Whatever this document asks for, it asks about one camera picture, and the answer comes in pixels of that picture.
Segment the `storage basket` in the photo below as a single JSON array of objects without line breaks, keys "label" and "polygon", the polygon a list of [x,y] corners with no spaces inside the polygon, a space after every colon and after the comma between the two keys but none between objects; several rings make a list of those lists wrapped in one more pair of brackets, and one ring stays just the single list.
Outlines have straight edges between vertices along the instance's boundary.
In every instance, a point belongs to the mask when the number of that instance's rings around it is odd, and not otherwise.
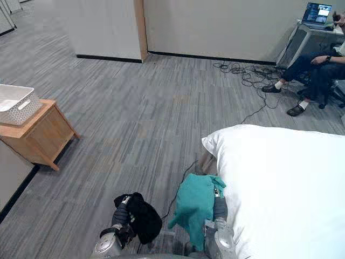
[{"label": "storage basket", "polygon": [[0,84],[0,123],[22,125],[41,106],[33,88]]}]

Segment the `black cloth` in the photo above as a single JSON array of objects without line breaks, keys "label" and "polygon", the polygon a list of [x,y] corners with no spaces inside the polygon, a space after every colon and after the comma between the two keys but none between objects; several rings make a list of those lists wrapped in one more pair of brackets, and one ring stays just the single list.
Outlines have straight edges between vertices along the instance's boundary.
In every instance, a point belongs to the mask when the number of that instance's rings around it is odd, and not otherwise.
[{"label": "black cloth", "polygon": [[298,76],[305,71],[310,71],[310,84],[307,98],[316,99],[319,94],[326,94],[329,91],[332,79],[345,79],[345,64],[325,62],[320,65],[313,65],[311,61],[319,56],[340,57],[335,51],[312,52],[301,55],[282,75],[286,81],[298,79]]},{"label": "black cloth", "polygon": [[131,198],[127,202],[127,210],[135,217],[129,225],[139,237],[142,244],[152,242],[160,233],[163,222],[154,207],[145,202],[140,193],[123,194],[114,200],[116,208],[126,196]]}]

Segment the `man sitting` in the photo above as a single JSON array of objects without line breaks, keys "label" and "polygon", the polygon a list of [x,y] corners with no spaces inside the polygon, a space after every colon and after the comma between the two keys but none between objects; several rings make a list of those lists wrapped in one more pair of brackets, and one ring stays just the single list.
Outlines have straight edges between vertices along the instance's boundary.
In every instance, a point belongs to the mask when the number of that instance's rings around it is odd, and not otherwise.
[{"label": "man sitting", "polygon": [[[334,22],[338,24],[345,33],[345,12],[340,14],[340,20]],[[310,74],[310,93],[296,107],[287,111],[290,116],[297,116],[303,113],[308,106],[310,99],[314,99],[320,93],[329,91],[329,82],[332,79],[345,79],[345,42],[341,47],[335,47],[330,52],[313,52],[300,56],[295,63],[290,66],[275,84],[265,86],[262,91],[265,93],[280,93],[281,87],[287,82],[297,78],[305,71]]]}]

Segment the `white bedsheet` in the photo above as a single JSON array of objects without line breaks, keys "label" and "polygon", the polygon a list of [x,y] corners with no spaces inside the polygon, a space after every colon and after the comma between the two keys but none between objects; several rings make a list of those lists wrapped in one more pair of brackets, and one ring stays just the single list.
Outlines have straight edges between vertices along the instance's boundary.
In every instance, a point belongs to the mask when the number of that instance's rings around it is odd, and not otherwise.
[{"label": "white bedsheet", "polygon": [[345,258],[345,137],[238,125],[202,139],[239,259]]}]

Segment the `hand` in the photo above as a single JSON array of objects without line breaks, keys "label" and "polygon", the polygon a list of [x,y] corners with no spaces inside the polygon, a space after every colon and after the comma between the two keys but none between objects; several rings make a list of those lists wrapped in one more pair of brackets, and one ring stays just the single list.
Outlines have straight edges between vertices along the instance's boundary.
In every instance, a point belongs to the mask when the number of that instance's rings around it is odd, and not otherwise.
[{"label": "hand", "polygon": [[316,57],[312,60],[311,64],[313,65],[320,65],[324,62],[327,61],[327,56],[319,56],[319,57]]},{"label": "hand", "polygon": [[344,13],[337,14],[336,12],[334,12],[333,19],[335,19],[336,16],[339,16],[340,19],[338,21],[334,21],[334,24],[336,26],[339,25],[340,28],[344,28],[344,26],[345,26],[345,15],[344,15]]}]

